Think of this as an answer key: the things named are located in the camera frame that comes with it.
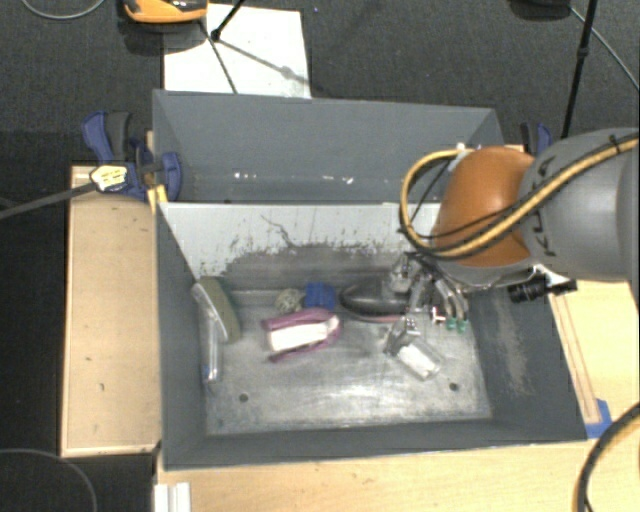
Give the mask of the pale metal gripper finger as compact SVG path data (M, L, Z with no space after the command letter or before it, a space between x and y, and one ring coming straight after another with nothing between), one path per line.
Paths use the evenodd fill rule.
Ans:
M389 329L384 345L384 353L397 356L400 350L409 346L421 335L417 322L412 316L401 316Z

